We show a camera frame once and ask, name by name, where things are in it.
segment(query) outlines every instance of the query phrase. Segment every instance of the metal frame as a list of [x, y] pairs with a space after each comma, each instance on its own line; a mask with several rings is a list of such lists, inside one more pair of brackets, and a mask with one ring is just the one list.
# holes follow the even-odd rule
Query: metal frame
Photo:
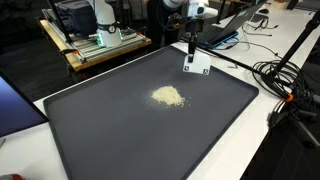
[[62, 33], [64, 34], [64, 37], [66, 39], [66, 43], [71, 43], [72, 39], [70, 38], [69, 33], [67, 32], [67, 29], [64, 26], [64, 24], [63, 24], [63, 22], [62, 22], [62, 20], [61, 20], [61, 18], [59, 16], [59, 13], [58, 13], [58, 10], [57, 10], [56, 6], [54, 5], [52, 0], [47, 0], [47, 2], [49, 4], [50, 8], [52, 9], [54, 15], [57, 18], [57, 23], [60, 26], [60, 29], [61, 29]]

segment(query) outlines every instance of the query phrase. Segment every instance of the pile of sand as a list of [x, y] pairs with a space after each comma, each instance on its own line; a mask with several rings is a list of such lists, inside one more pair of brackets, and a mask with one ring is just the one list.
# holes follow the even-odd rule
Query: pile of sand
[[173, 86], [163, 86], [153, 91], [151, 97], [160, 102], [166, 103], [167, 105], [183, 106], [185, 98], [181, 97], [178, 90]]

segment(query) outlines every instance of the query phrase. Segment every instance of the wooden table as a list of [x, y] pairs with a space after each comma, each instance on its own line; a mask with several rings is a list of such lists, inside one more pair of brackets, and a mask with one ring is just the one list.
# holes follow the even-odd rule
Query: wooden table
[[[40, 20], [39, 24], [40, 24], [42, 30], [44, 31], [44, 33], [46, 33], [52, 39], [52, 41], [55, 43], [55, 45], [58, 47], [59, 51], [69, 49], [69, 47], [67, 46], [67, 43], [64, 42], [64, 40], [58, 35], [58, 33], [49, 25], [48, 20], [46, 20], [46, 19]], [[139, 44], [132, 45], [132, 46], [125, 48], [125, 49], [119, 49], [118, 51], [108, 53], [107, 55], [100, 57], [94, 61], [88, 61], [85, 63], [81, 63], [81, 61], [78, 59], [78, 57], [72, 53], [66, 54], [65, 60], [67, 61], [68, 66], [71, 67], [71, 69], [69, 69], [70, 73], [74, 76], [75, 72], [85, 70], [89, 67], [92, 67], [92, 66], [97, 65], [99, 63], [113, 59], [113, 58], [118, 57], [120, 55], [124, 55], [126, 53], [138, 50], [138, 49], [145, 47], [145, 46], [148, 46], [150, 44], [151, 44], [151, 39], [146, 38], [146, 41], [144, 41], [144, 42], [141, 41], [141, 43], [139, 43]]]

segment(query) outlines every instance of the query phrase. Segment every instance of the white tag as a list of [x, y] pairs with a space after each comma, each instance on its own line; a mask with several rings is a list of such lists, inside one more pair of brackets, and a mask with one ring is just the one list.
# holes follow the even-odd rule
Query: white tag
[[211, 58], [206, 54], [195, 53], [193, 62], [188, 62], [189, 56], [187, 55], [184, 59], [183, 71], [209, 75], [211, 67]]

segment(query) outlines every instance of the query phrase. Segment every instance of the white table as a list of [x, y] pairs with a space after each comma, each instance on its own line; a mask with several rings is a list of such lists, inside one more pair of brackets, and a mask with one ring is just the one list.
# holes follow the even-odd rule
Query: white table
[[[309, 12], [301, 10], [284, 11], [270, 9], [269, 25], [278, 24], [274, 30], [263, 30], [272, 37], [249, 36], [249, 41], [267, 46], [283, 56], [295, 39], [303, 31], [305, 24], [312, 18]], [[320, 29], [315, 30], [304, 42], [292, 58], [292, 62], [301, 67], [320, 35]], [[187, 44], [176, 43], [175, 47], [187, 51]], [[253, 65], [261, 60], [273, 60], [274, 56], [267, 50], [251, 46], [246, 51], [245, 44], [239, 44], [228, 51], [220, 53]], [[258, 86], [251, 72], [232, 65], [219, 58], [212, 57], [212, 65], [254, 86]], [[237, 180], [241, 177], [247, 165], [254, 156], [263, 138], [268, 132], [267, 118], [279, 99], [273, 97], [261, 87], [256, 99], [244, 110], [236, 121], [225, 132], [205, 159], [200, 163], [189, 179], [223, 179]], [[43, 100], [35, 102], [44, 112]], [[49, 125], [43, 124], [12, 134], [0, 149], [0, 174], [20, 173], [32, 179], [65, 180], [60, 156], [55, 146]]]

